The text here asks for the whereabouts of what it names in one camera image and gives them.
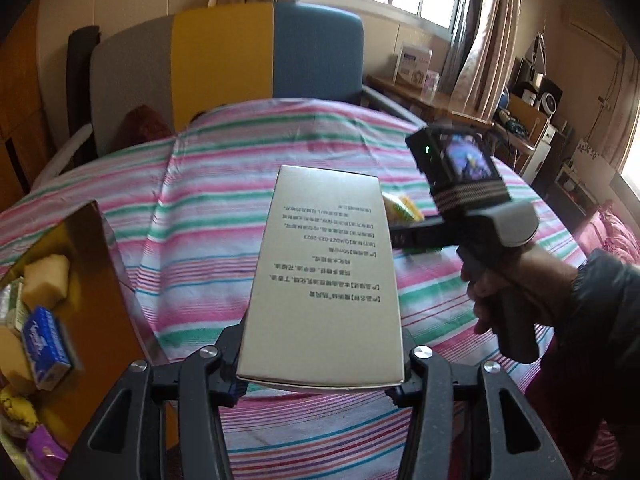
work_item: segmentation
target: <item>blue package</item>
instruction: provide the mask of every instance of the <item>blue package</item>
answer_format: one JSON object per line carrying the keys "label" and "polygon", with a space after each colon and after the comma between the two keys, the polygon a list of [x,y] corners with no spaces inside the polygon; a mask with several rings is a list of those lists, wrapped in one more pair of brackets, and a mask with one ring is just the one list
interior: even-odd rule
{"label": "blue package", "polygon": [[22,328],[22,341],[37,389],[50,392],[71,368],[53,314],[37,306]]}

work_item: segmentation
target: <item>gray curtain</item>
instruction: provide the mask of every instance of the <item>gray curtain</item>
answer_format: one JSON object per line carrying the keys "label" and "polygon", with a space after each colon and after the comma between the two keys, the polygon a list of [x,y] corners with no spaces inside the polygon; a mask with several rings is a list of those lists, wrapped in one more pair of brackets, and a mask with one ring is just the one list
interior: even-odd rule
{"label": "gray curtain", "polygon": [[460,0],[453,25],[451,48],[440,75],[439,91],[451,95],[460,71],[471,51],[476,34],[482,0]]}

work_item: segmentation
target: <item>window sill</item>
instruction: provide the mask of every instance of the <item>window sill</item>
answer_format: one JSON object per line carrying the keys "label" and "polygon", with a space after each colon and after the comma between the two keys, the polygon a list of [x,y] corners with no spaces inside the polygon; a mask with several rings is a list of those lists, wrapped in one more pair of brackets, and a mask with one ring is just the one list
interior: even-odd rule
{"label": "window sill", "polygon": [[411,27],[420,28],[425,32],[451,42],[451,32],[448,28],[441,27],[436,23],[420,18],[415,14],[398,9],[389,4],[381,4],[373,0],[302,0],[307,4],[318,4],[329,7],[339,7],[340,9],[352,10],[354,12],[366,12],[373,16],[386,18],[395,22],[404,23]]}

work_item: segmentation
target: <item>silver bolt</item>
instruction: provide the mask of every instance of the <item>silver bolt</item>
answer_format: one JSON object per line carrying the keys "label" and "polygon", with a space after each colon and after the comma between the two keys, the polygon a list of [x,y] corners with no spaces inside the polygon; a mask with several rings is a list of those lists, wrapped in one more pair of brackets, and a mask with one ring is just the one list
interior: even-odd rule
{"label": "silver bolt", "polygon": [[218,349],[215,346],[203,346],[200,349],[200,357],[203,357],[205,359],[211,359],[212,357],[215,357],[216,355],[218,355]]}
{"label": "silver bolt", "polygon": [[144,372],[146,370],[146,361],[144,359],[138,359],[137,361],[133,361],[129,365],[129,370],[139,374],[140,372]]}
{"label": "silver bolt", "polygon": [[420,345],[414,348],[414,355],[418,359],[428,359],[433,355],[433,350],[425,345]]}
{"label": "silver bolt", "polygon": [[484,368],[484,370],[489,372],[490,374],[497,374],[501,370],[500,365],[495,361],[485,362],[482,365],[482,368]]}

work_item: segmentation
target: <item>window frame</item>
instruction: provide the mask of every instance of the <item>window frame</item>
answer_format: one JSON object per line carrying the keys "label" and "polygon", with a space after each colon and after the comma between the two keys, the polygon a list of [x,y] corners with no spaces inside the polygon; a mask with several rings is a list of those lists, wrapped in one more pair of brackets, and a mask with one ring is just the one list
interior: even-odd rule
{"label": "window frame", "polygon": [[458,6],[460,0],[454,0],[453,10],[449,21],[449,27],[443,27],[437,23],[431,22],[427,18],[423,18],[420,14],[422,12],[422,4],[424,0],[420,0],[418,4],[418,12],[414,14],[399,7],[395,7],[392,3],[393,0],[388,0],[389,3],[381,3],[375,0],[303,0],[304,2],[327,5],[334,7],[343,7],[350,10],[360,10],[368,14],[381,16],[395,20],[397,22],[405,23],[412,27],[421,28],[422,30],[434,34],[443,40],[451,41],[453,27],[456,21],[456,15],[458,13]]}

